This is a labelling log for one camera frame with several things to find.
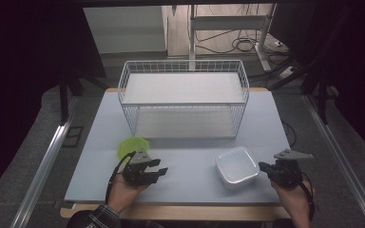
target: white bowl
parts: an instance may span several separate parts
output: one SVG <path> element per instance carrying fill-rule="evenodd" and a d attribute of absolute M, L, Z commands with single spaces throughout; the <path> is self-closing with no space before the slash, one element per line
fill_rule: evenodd
<path fill-rule="evenodd" d="M 259 165 L 244 146 L 237 147 L 216 158 L 218 172 L 227 189 L 235 189 L 251 182 L 259 174 Z"/>

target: wooden table edge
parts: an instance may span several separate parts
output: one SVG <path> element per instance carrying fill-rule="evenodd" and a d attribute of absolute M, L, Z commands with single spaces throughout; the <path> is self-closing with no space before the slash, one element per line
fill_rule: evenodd
<path fill-rule="evenodd" d="M 75 203 L 71 209 L 61 208 L 61 216 L 70 218 L 78 211 L 95 210 L 98 204 Z M 144 220 L 236 220 L 273 221 L 288 219 L 281 206 L 193 206 L 193 205 L 132 205 L 120 215 L 121 219 Z"/>

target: green object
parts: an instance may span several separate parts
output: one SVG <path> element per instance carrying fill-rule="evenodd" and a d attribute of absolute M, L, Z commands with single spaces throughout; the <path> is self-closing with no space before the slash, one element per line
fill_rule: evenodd
<path fill-rule="evenodd" d="M 130 137 L 122 141 L 118 146 L 117 156 L 122 159 L 125 155 L 133 151 L 138 151 L 143 148 L 145 152 L 149 150 L 149 142 L 144 138 L 140 137 Z"/>

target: wire basket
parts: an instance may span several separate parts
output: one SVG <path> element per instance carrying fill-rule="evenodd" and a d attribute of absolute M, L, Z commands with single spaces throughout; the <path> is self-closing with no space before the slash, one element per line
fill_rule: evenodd
<path fill-rule="evenodd" d="M 128 61 L 118 89 L 146 139 L 235 139 L 249 95 L 240 60 Z"/>

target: human hand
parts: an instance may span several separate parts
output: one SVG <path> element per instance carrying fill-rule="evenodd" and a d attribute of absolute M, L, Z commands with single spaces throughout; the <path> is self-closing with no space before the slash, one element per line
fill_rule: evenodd
<path fill-rule="evenodd" d="M 108 206 L 114 211 L 121 213 L 126 207 L 131 205 L 139 194 L 149 185 L 131 186 L 126 182 L 122 174 L 117 174 L 114 178 L 108 198 Z"/>
<path fill-rule="evenodd" d="M 308 181 L 305 180 L 303 184 L 310 192 L 312 191 Z M 271 181 L 271 186 L 277 191 L 280 202 L 290 215 L 293 224 L 297 228 L 312 227 L 311 221 L 309 220 L 310 206 L 306 194 L 301 187 L 297 186 L 294 189 L 284 189 L 273 181 Z"/>

